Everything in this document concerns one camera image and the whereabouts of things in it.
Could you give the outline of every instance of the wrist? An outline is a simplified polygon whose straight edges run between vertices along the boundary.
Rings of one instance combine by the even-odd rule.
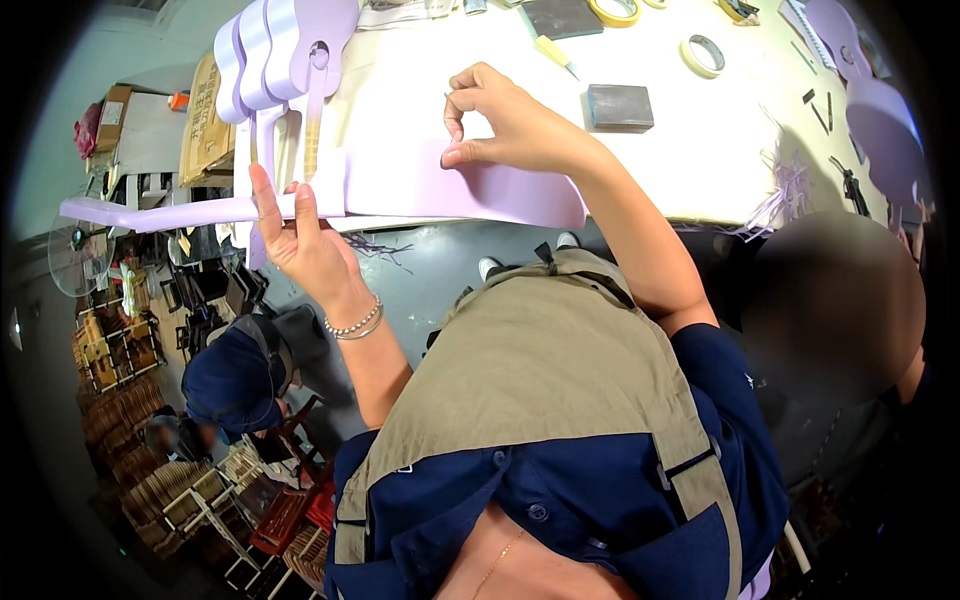
[[[360,323],[375,305],[373,293],[363,279],[357,277],[337,290],[336,295],[325,300],[321,307],[330,326],[343,329]]]
[[[613,166],[620,166],[616,156],[597,139],[589,136],[589,143],[577,149],[569,161],[569,166],[564,169],[564,175],[579,185],[598,177],[605,177],[604,174]]]

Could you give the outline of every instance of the hand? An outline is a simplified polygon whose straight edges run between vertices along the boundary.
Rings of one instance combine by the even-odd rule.
[[[592,135],[537,102],[485,62],[450,80],[444,123],[453,139],[441,157],[443,168],[485,160],[530,171],[573,176],[589,169],[593,156],[609,151]],[[494,137],[464,141],[464,112],[490,121]]]
[[[334,326],[349,324],[358,312],[362,319],[373,307],[372,294],[360,277],[353,250],[326,220],[317,218],[310,186],[294,181],[287,187],[286,193],[297,192],[296,221],[284,224],[263,167],[251,165],[250,179],[260,214],[256,226],[270,259],[317,301]]]
[[[276,405],[280,407],[280,414],[284,417],[290,414],[290,405],[278,397],[274,398]]]

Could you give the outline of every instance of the shirt button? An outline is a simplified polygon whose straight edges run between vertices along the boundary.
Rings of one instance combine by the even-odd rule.
[[[527,509],[527,515],[534,521],[543,521],[550,515],[550,511],[546,510],[546,507],[538,502],[537,504],[530,505],[530,508]]]

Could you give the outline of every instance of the cardboard box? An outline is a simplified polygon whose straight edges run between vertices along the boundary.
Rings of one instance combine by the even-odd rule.
[[[214,103],[218,89],[220,71],[213,52],[207,52],[197,66],[190,88],[190,106],[180,148],[180,187],[233,185],[236,128],[217,115]]]
[[[100,110],[100,126],[97,129],[94,152],[113,150],[120,141],[120,131],[123,129],[123,119],[127,116],[127,105],[132,92],[129,85],[115,85],[110,88]]]

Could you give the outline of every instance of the red bag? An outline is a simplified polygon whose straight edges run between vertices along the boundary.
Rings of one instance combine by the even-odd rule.
[[[97,143],[97,129],[100,127],[100,104],[92,104],[80,117],[80,121],[73,124],[73,143],[77,144],[80,159],[86,160],[93,154],[93,147]]]

